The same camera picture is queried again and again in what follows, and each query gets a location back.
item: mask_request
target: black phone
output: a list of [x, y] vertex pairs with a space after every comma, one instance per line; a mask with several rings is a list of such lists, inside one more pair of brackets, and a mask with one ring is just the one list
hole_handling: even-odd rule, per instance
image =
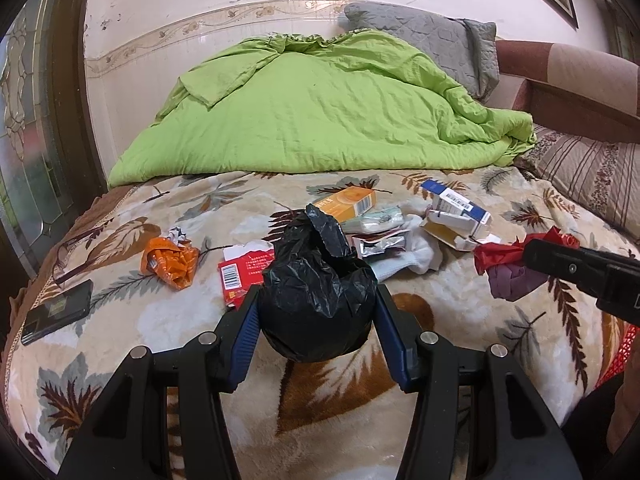
[[28, 345], [89, 314], [94, 282], [86, 280], [27, 313], [20, 341]]

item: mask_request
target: green comforter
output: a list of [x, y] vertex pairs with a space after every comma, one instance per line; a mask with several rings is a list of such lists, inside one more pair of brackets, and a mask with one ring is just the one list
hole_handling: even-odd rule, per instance
[[245, 40], [180, 76], [110, 186], [225, 171], [507, 165], [531, 116], [485, 108], [416, 48], [376, 30]]

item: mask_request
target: red mesh fabric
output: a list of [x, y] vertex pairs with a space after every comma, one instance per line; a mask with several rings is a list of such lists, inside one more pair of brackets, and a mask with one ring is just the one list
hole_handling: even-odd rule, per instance
[[609, 368], [605, 372], [605, 374], [600, 378], [598, 384], [596, 384], [596, 388], [600, 386], [602, 383], [605, 383], [613, 376], [618, 375], [619, 373], [625, 370], [626, 360], [629, 359], [629, 354], [631, 353], [631, 343], [636, 338], [636, 334], [640, 331], [640, 328], [637, 326], [629, 325], [628, 330], [626, 330], [625, 338], [622, 340], [622, 345], [620, 345], [620, 349], [618, 353], [613, 358], [613, 361], [609, 365]]

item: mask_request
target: orange box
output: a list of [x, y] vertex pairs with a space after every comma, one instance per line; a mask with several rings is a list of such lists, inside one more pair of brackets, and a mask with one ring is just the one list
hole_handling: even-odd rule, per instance
[[366, 213], [376, 205], [376, 192], [366, 187], [349, 186], [314, 204], [320, 211], [333, 216], [338, 222]]

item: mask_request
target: bed sheet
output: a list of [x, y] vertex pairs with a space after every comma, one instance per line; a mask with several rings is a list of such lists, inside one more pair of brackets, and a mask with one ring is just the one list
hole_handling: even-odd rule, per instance
[[[427, 178], [484, 206], [494, 217], [492, 232], [504, 241], [546, 232], [555, 224], [584, 246], [637, 254], [601, 219], [517, 168], [233, 172], [114, 190], [117, 200], [103, 199], [85, 216], [85, 228], [102, 229], [79, 241], [68, 263], [71, 268], [90, 261], [64, 287], [91, 278], [91, 314], [25, 347], [19, 339], [27, 310], [60, 292], [48, 277], [54, 256], [25, 296], [4, 354], [2, 398], [12, 427], [38, 459], [57, 471], [92, 402], [131, 348], [176, 348], [215, 327], [225, 312], [217, 270], [224, 246], [276, 240], [307, 203], [347, 186], [375, 189], [379, 206], [411, 200], [426, 207], [430, 197], [420, 184]], [[146, 242], [176, 225], [201, 251], [193, 285], [179, 292], [140, 273]], [[562, 422], [612, 361], [625, 324], [559, 280], [515, 303], [495, 300], [487, 277], [476, 274], [472, 254], [442, 250], [440, 270], [424, 275], [404, 270], [386, 280], [398, 307], [455, 345], [508, 346]], [[222, 397], [240, 472], [261, 479], [395, 478], [415, 405], [415, 395], [393, 384], [373, 330], [358, 351], [316, 364], [287, 361], [260, 336], [246, 381]], [[174, 479], [184, 478], [178, 398], [172, 388], [168, 425]], [[465, 415], [462, 403], [454, 478], [463, 478]]]

